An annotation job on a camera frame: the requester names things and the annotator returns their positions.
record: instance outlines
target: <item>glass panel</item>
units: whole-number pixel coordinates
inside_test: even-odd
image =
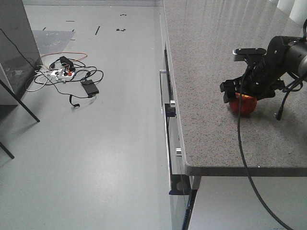
[[[22,0],[1,1],[0,28],[33,66],[36,67],[37,64],[40,64],[39,52]],[[25,83],[35,74],[35,70],[2,32],[0,32],[0,44],[0,63],[13,91],[21,98],[25,92]]]

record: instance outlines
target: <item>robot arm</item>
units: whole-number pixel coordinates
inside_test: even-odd
[[[272,98],[275,90],[296,91],[294,88],[307,77],[307,42],[303,37],[276,36],[267,51],[262,48],[236,49],[235,61],[246,61],[248,67],[242,77],[226,80],[220,85],[224,103],[236,98],[236,92],[256,97],[257,100]],[[280,80],[285,73],[295,80],[288,86]]]

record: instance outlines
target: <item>gray floor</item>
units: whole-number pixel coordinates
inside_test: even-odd
[[[0,229],[171,229],[157,8],[26,11],[33,30],[75,30],[66,51],[88,53],[105,78],[95,100],[74,99],[78,109],[52,86],[27,93],[40,123],[20,106],[1,115],[0,140],[15,159],[0,151]],[[85,96],[79,83],[59,89]]]

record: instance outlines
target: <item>countertop edge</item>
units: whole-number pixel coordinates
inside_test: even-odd
[[[307,168],[248,168],[251,176],[306,177]],[[191,167],[186,166],[188,176],[247,176],[243,167]]]

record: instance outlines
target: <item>power adapter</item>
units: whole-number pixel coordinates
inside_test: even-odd
[[[59,58],[59,60],[60,60],[60,62],[62,64],[62,66],[69,66],[69,70],[70,71],[75,71],[76,70],[76,68],[73,66],[72,61],[70,61],[67,57],[61,56]]]
[[[81,85],[83,86],[88,97],[94,97],[96,94],[99,93],[99,90],[97,89],[96,85],[92,80],[81,81]]]

